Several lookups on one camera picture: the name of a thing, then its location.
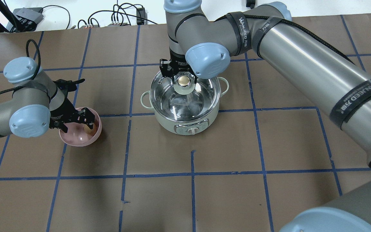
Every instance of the white handle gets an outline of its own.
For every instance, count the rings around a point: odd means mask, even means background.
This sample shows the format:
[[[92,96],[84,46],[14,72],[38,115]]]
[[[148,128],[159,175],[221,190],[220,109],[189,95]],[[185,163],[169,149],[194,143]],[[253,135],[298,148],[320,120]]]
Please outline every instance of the white handle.
[[[151,105],[151,107],[148,107],[148,106],[144,105],[143,97],[146,96],[147,94],[150,94],[150,91],[145,91],[145,92],[141,95],[141,98],[140,98],[141,105],[143,105],[143,107],[146,108],[146,109],[154,109],[153,105],[151,104],[151,100],[150,100],[150,105]]]
[[[227,85],[227,89],[224,92],[222,92],[221,95],[220,95],[220,97],[222,97],[224,94],[226,94],[228,92],[228,89],[230,88],[230,85],[228,84],[228,81],[224,77],[218,76],[217,79],[224,81],[225,84]]]

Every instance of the white background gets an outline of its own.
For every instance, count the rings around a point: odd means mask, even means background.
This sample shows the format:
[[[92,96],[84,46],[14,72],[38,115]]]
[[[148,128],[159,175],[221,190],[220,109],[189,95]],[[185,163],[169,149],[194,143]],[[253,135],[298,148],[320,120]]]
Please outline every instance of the white background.
[[[257,0],[257,5],[270,3],[275,0]],[[371,13],[371,0],[280,0],[287,5],[292,16],[318,15],[351,15]],[[119,4],[129,2],[144,5],[148,19],[159,24],[166,23],[164,0],[119,0]],[[6,0],[11,11],[22,7],[42,7],[46,5],[60,5],[67,8],[71,14],[71,24],[76,25],[78,20],[87,20],[88,16],[97,10],[109,9],[117,3],[116,0]],[[203,0],[202,9],[209,20],[215,20],[228,12],[246,11],[245,0]],[[134,9],[127,9],[128,14],[135,15]],[[37,31],[65,29],[68,23],[68,14],[64,9],[50,7],[44,9],[44,19],[37,27]],[[94,16],[100,26],[111,23],[110,12],[98,13]],[[0,22],[7,24],[7,19],[0,13]]]

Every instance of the bowl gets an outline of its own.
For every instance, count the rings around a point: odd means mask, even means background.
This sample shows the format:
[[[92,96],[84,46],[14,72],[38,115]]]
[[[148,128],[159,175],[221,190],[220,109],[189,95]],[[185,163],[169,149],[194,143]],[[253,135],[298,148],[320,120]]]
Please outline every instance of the bowl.
[[[90,135],[84,130],[84,126],[86,126],[85,124],[65,123],[68,127],[68,132],[64,133],[62,130],[59,130],[59,136],[64,143],[73,147],[85,147],[95,142],[100,136],[103,128],[100,116],[95,110],[91,108],[88,109],[95,115],[94,127],[97,127],[97,132],[94,135]]]

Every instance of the pot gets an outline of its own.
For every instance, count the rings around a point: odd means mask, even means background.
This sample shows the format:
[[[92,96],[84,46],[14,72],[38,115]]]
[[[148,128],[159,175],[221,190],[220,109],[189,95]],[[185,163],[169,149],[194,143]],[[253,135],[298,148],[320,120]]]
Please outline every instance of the pot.
[[[141,95],[141,104],[154,110],[160,125],[172,133],[195,135],[204,131],[217,117],[220,98],[229,89],[228,81],[222,77],[198,78],[194,84],[194,76],[189,72],[180,72],[174,79],[173,84],[170,78],[158,72],[151,89]],[[219,80],[227,85],[223,92]],[[150,107],[143,103],[146,95],[149,95]]]

